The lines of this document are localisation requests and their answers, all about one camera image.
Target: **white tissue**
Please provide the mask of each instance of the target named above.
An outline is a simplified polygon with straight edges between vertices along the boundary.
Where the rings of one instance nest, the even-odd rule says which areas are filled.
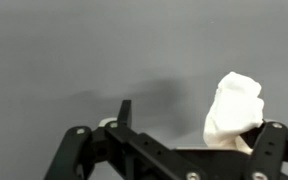
[[[260,91],[259,83],[234,72],[221,80],[204,127],[208,147],[252,152],[239,135],[263,123]]]

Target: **gray background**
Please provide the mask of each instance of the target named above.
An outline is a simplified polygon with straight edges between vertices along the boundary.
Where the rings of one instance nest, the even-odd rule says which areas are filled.
[[[124,98],[135,130],[204,147],[230,71],[288,125],[288,1],[0,0],[0,179],[42,179],[68,128],[95,128]],[[118,177],[101,164],[91,179]]]

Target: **screw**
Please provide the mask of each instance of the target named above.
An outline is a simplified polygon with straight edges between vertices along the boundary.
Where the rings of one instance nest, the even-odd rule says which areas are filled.
[[[195,172],[190,172],[186,176],[187,180],[200,180],[200,176]]]
[[[282,128],[283,126],[279,123],[273,123],[273,127],[275,128]]]
[[[117,127],[118,127],[118,124],[117,124],[117,122],[112,122],[112,123],[110,124],[110,126],[111,126],[111,128],[117,128]]]
[[[253,173],[253,180],[268,180],[268,178],[261,172],[255,172]]]
[[[85,133],[85,130],[84,129],[78,129],[77,131],[76,131],[76,133],[77,134],[84,134]]]

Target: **crumpled white fabric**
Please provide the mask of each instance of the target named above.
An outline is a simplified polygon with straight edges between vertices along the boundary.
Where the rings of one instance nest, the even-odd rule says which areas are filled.
[[[235,72],[221,80],[205,121],[204,141],[208,147],[252,152],[239,135],[263,123],[260,91],[259,83]]]

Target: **black metal bracket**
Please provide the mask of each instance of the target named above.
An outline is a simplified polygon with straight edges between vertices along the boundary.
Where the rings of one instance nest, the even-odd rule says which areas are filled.
[[[131,101],[122,103],[117,121],[91,131],[67,131],[45,180],[86,180],[95,164],[107,161],[127,180],[288,180],[288,129],[264,123],[242,135],[251,155],[228,150],[170,150],[147,134],[131,130]]]

